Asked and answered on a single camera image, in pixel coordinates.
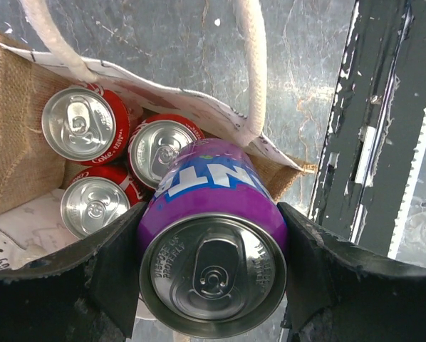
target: blue label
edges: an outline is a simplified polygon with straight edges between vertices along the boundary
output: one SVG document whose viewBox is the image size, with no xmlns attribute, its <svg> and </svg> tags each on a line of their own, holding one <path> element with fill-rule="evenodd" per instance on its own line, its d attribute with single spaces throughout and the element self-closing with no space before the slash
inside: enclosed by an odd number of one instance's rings
<svg viewBox="0 0 426 342">
<path fill-rule="evenodd" d="M 211 189 L 236 189 L 238 184 L 247 184 L 271 200 L 259 176 L 245 162 L 227 156 L 201 155 L 187 158 L 180 167 L 171 170 L 161 181 L 154 199 L 164 194 L 167 202 L 191 192 L 208 187 Z"/>
</svg>

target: coke can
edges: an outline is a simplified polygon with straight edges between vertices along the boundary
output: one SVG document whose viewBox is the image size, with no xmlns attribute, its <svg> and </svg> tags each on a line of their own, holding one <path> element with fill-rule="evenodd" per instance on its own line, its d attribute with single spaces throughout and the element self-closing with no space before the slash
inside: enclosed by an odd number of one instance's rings
<svg viewBox="0 0 426 342">
<path fill-rule="evenodd" d="M 90 167 L 78 173 L 64 192 L 61 217 L 66 228 L 81 239 L 146 200 L 146 195 L 125 167 Z"/>
<path fill-rule="evenodd" d="M 180 150 L 202 138 L 202 131 L 180 115 L 154 115 L 139 124 L 130 137 L 130 169 L 141 183 L 154 190 Z"/>
<path fill-rule="evenodd" d="M 230 142 L 198 140 L 180 152 L 137 237 L 143 300 L 185 335 L 238 335 L 283 298 L 285 221 L 248 156 Z"/>
<path fill-rule="evenodd" d="M 48 100 L 42 131 L 64 158 L 103 165 L 123 153 L 134 120 L 117 94 L 99 85 L 88 87 L 67 88 Z"/>
</svg>

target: concrete floor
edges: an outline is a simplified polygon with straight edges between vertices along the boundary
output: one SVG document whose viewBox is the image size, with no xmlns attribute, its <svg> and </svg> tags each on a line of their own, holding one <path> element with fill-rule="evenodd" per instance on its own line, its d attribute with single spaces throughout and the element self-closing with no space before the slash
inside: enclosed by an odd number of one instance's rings
<svg viewBox="0 0 426 342">
<path fill-rule="evenodd" d="M 261 2 L 269 53 L 265 133 L 284 152 L 318 162 L 354 1 Z M 234 0 L 48 0 L 48 5 L 61 33 L 83 56 L 247 111 L 244 40 Z M 0 0 L 0 29 L 45 51 L 16 0 Z M 298 180 L 284 200 L 307 212 L 313 183 L 314 175 Z M 277 341 L 283 309 L 228 341 Z M 143 321 L 133 339 L 171 340 L 161 324 Z"/>
</svg>

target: purple can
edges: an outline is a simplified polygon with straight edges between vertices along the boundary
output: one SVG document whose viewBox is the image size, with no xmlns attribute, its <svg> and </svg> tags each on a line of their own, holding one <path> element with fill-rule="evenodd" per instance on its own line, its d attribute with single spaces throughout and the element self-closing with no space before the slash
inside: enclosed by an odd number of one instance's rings
<svg viewBox="0 0 426 342">
<path fill-rule="evenodd" d="M 287 227 L 248 156 L 204 139 L 180 151 L 137 229 L 140 291 L 170 328 L 200 338 L 248 331 L 286 287 Z"/>
</svg>

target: red can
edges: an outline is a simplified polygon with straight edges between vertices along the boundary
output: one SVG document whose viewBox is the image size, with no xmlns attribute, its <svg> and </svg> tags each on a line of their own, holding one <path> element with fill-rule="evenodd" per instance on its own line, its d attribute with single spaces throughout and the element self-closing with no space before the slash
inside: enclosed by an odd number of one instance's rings
<svg viewBox="0 0 426 342">
<path fill-rule="evenodd" d="M 42 131 L 64 158 L 103 165 L 123 153 L 136 121 L 117 94 L 96 84 L 84 86 L 64 89 L 47 102 Z"/>
<path fill-rule="evenodd" d="M 192 121 L 180 115 L 154 115 L 139 124 L 130 137 L 130 169 L 139 181 L 154 190 L 179 151 L 203 138 L 202 131 Z"/>
<path fill-rule="evenodd" d="M 74 235 L 83 238 L 107 226 L 148 195 L 123 166 L 90 167 L 78 173 L 64 192 L 61 217 Z"/>
</svg>

